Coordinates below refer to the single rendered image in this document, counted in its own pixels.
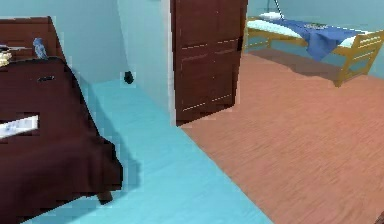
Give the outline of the dark brown room door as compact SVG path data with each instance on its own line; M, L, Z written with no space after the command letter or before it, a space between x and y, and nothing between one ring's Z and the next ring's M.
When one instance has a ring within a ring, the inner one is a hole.
M176 124L235 104L248 0L170 0Z

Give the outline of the white pillow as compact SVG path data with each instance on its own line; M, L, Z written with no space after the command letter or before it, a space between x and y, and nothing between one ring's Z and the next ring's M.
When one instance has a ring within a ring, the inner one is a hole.
M284 15L277 12L266 12L259 15L264 20L279 20L284 19Z

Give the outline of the dark maroon bed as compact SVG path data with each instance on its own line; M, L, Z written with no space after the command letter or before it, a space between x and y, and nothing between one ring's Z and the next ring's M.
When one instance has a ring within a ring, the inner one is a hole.
M48 56L36 56L40 37ZM68 67L50 17L0 19L0 124L38 115L38 128L0 139L0 224L21 224L82 196L102 203L122 186L115 146L103 138ZM54 76L51 81L37 79Z

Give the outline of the blue blanket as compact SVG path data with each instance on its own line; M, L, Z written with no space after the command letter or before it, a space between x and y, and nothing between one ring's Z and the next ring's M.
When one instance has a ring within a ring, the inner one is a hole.
M272 20L272 23L289 28L302 37L307 43L308 54L316 61L321 61L347 38L362 34L362 31L333 26L324 29L308 28L309 22L289 19Z

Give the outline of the blue bird figurine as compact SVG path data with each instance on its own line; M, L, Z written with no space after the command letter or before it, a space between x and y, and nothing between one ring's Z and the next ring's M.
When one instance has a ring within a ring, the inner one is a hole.
M43 44L43 40L40 37L37 37L33 40L33 46L34 46L34 51L36 53L36 56L39 59L44 59L44 60L48 59L46 49Z

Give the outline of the yellow wooden bed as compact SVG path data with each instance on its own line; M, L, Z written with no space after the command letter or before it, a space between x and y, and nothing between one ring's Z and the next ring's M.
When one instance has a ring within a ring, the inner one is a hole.
M297 35L288 35L283 31L264 30L264 23L265 21L257 16L246 19L243 51L260 46L271 49L273 42L308 47L308 43ZM358 34L347 45L338 45L332 54L344 57L345 61L338 73L332 76L334 86L340 87L344 82L358 75L367 75L383 45L384 30Z

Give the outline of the white open book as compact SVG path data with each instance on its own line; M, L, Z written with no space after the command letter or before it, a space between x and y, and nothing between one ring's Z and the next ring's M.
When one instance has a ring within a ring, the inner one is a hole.
M0 139L36 130L39 116L31 116L0 124Z

